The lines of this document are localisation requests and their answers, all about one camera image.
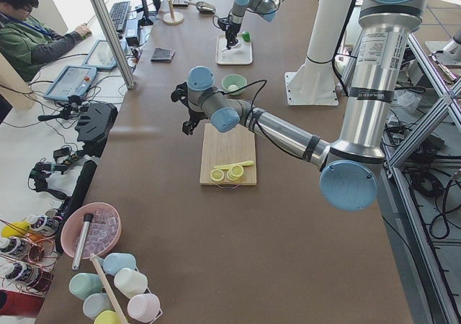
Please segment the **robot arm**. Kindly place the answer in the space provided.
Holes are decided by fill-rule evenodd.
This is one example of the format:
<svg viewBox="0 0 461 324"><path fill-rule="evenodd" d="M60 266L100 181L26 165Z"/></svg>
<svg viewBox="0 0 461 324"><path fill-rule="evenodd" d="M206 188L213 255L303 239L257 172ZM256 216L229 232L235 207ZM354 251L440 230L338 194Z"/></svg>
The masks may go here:
<svg viewBox="0 0 461 324"><path fill-rule="evenodd" d="M227 17L218 19L218 27L225 32L225 49L230 50L238 44L238 33L241 30L246 12L258 14L262 19L271 22L284 0L234 0Z"/></svg>
<svg viewBox="0 0 461 324"><path fill-rule="evenodd" d="M329 66L355 0L320 0L304 64L285 75L291 105L335 105ZM377 176L385 159L380 140L393 100L409 35L422 22L426 0L363 0L358 55L339 138L328 143L260 109L253 102L227 99L209 68L190 70L171 95L189 111L182 129L191 134L207 119L219 132L243 125L295 158L321 171L320 188L333 206L362 210L377 196Z"/></svg>

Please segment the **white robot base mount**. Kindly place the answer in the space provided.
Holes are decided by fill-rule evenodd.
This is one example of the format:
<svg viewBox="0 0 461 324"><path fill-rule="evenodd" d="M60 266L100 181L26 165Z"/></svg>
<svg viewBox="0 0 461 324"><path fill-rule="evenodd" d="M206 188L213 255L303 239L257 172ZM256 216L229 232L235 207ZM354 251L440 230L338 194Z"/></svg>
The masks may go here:
<svg viewBox="0 0 461 324"><path fill-rule="evenodd" d="M339 104L331 68L349 10L356 0L319 0L305 62L286 72L287 103L292 106Z"/></svg>

